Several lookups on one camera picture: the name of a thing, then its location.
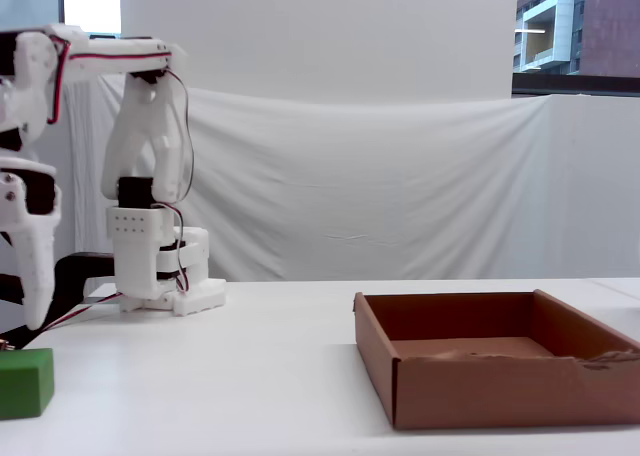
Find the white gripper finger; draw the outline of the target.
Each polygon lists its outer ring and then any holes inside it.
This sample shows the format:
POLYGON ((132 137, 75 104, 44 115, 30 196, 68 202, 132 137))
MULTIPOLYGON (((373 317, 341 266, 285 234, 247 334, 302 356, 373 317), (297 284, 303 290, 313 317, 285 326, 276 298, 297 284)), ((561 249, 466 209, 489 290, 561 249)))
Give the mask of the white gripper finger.
POLYGON ((23 289, 25 324, 39 329, 48 314, 55 289, 54 227, 36 222, 14 234, 18 272, 23 289))

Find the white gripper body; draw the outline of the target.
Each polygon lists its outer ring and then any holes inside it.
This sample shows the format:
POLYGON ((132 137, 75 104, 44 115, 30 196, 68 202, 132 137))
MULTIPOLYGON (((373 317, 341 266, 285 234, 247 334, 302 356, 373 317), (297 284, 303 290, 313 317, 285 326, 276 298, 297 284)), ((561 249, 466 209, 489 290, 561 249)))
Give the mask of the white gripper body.
POLYGON ((55 228, 61 219, 61 191, 55 167, 1 155, 1 228, 55 228))

